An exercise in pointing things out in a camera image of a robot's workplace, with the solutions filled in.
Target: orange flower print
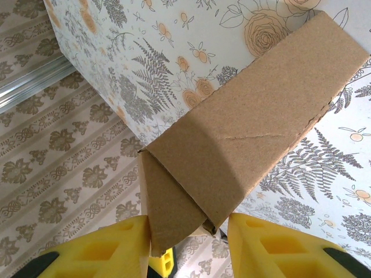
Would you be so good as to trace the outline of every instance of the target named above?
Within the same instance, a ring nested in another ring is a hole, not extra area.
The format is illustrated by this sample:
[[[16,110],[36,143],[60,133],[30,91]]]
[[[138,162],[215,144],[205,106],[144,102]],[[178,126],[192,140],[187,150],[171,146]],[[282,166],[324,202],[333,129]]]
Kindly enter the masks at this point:
[[[209,62],[211,64],[211,57],[214,57],[215,54],[213,53],[207,53],[206,49],[203,49],[203,42],[200,42],[198,45],[198,48],[195,48],[193,44],[188,42],[188,45],[190,46],[190,50],[192,50],[193,56],[196,58],[199,58],[201,62],[204,64]]]
[[[126,116],[125,116],[124,111],[121,109],[121,107],[118,107],[117,108],[116,113],[122,119],[122,121],[124,122],[124,124],[126,124]]]
[[[331,220],[328,220],[328,219],[322,220],[321,218],[319,218],[319,220],[322,221],[322,223],[320,224],[320,226],[325,226],[325,225],[327,225],[327,226],[330,227],[330,228],[334,228],[334,227],[336,227],[335,222],[333,222],[333,221],[331,221]]]
[[[354,142],[361,142],[363,140],[364,136],[371,136],[371,134],[369,134],[369,133],[361,133],[362,131],[364,131],[366,129],[365,127],[363,129],[359,129],[357,131],[354,130],[354,129],[350,129],[348,127],[339,127],[339,129],[352,132],[352,134],[350,135],[350,139],[352,139]]]
[[[102,53],[103,55],[107,55],[107,53],[106,53],[106,51],[104,50],[103,47],[100,47],[99,50],[100,50],[100,53]]]
[[[110,102],[110,104],[111,104],[112,106],[115,106],[114,101],[113,101],[110,97],[108,98],[108,100],[109,100],[109,102]]]
[[[80,14],[89,31],[95,34],[97,32],[97,27],[89,11],[82,9],[80,10]]]
[[[277,13],[282,17],[294,14],[303,14],[315,8],[321,0],[279,0],[277,1]]]
[[[189,109],[196,107],[201,102],[201,98],[197,96],[196,92],[191,90],[183,92],[183,100]]]
[[[256,193],[256,197],[257,197],[258,199],[264,200],[265,195],[264,195],[263,193],[261,193],[261,192],[257,192],[257,193]]]
[[[172,35],[169,32],[169,30],[166,29],[163,23],[158,23],[156,21],[156,25],[152,25],[152,28],[159,32],[159,35],[161,36],[160,41],[164,41],[166,38],[168,39],[169,44],[174,48],[174,44],[173,44],[174,41],[172,40]]]
[[[181,56],[178,57],[177,64],[179,65],[181,71],[187,71],[190,67],[187,63],[187,60]]]
[[[283,18],[274,10],[259,10],[245,26],[245,42],[252,55],[262,56],[289,34]]]
[[[49,17],[53,21],[54,25],[60,29],[60,22],[58,17],[54,14],[53,10],[49,10]]]
[[[51,3],[50,0],[45,0],[45,3],[46,3],[46,5],[47,5],[51,10],[54,9],[54,7],[53,7],[53,5],[52,5],[52,3]]]
[[[214,92],[213,85],[207,79],[197,81],[197,92],[203,97],[209,97]]]
[[[187,29],[190,29],[190,26],[188,24],[191,23],[193,21],[193,19],[195,19],[195,17],[192,16],[190,19],[188,19],[188,16],[187,16],[186,13],[181,13],[180,14],[180,19],[183,22],[183,25],[181,27],[184,28],[185,26],[187,26]]]
[[[152,0],[142,0],[141,8],[144,8],[144,6],[147,6],[150,9],[150,11],[152,11],[152,12],[155,11],[155,9],[152,8]]]
[[[345,191],[349,192],[349,194],[346,194],[349,197],[357,198],[358,201],[363,201],[365,204],[371,207],[371,195],[369,192],[361,190],[361,189],[355,189],[355,185],[352,185],[352,189],[348,189],[343,187]]]
[[[80,1],[81,6],[84,9],[87,9],[88,8],[88,0],[79,0],[79,1]]]

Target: yellow foam pad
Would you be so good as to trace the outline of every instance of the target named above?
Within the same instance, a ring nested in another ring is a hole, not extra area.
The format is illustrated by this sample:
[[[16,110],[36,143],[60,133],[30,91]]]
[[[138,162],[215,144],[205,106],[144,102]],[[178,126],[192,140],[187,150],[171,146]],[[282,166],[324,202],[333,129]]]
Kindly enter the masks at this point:
[[[231,214],[228,242],[235,278],[354,277],[323,250],[339,246],[245,214]]]
[[[174,268],[173,249],[167,249],[166,253],[159,258],[150,257],[148,265],[160,274],[161,277],[168,277]]]
[[[59,257],[39,278],[147,277],[150,227],[136,216],[52,247]]]

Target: cardboard box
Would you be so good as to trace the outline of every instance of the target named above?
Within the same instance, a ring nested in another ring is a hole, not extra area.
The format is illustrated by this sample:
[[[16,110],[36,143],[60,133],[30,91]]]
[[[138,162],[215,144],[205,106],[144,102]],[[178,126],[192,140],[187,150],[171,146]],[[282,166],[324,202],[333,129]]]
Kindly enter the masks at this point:
[[[201,225],[215,233],[368,58],[322,12],[141,151],[152,255]]]

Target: patterned wall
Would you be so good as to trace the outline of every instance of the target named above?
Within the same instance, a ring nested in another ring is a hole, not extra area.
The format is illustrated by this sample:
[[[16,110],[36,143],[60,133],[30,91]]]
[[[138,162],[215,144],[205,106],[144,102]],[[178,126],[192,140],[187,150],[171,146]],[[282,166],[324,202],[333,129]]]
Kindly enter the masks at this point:
[[[0,87],[61,56],[43,0],[1,4]]]
[[[140,148],[76,72],[0,114],[0,276],[48,247],[139,215]],[[177,277],[231,273],[220,239],[190,237],[176,248]]]
[[[45,2],[61,51],[143,144],[317,10],[371,52],[369,1]],[[237,210],[327,238],[370,265],[370,86],[371,60]]]

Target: rose print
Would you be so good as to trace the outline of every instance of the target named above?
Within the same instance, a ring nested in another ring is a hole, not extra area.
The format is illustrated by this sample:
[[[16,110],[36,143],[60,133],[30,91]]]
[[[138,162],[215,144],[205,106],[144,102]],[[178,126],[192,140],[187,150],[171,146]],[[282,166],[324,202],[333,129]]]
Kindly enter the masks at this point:
[[[282,17],[303,14],[315,8],[321,0],[278,0],[277,13]]]
[[[196,107],[201,102],[201,98],[191,90],[183,92],[183,100],[189,109]]]
[[[286,23],[273,10],[260,10],[245,26],[245,42],[250,53],[262,56],[289,34]]]
[[[177,64],[179,65],[180,67],[180,70],[182,71],[187,71],[188,68],[190,67],[187,63],[187,60],[181,56],[178,57],[178,62]]]
[[[203,97],[209,97],[214,92],[214,88],[208,80],[199,79],[197,81],[197,92]]]

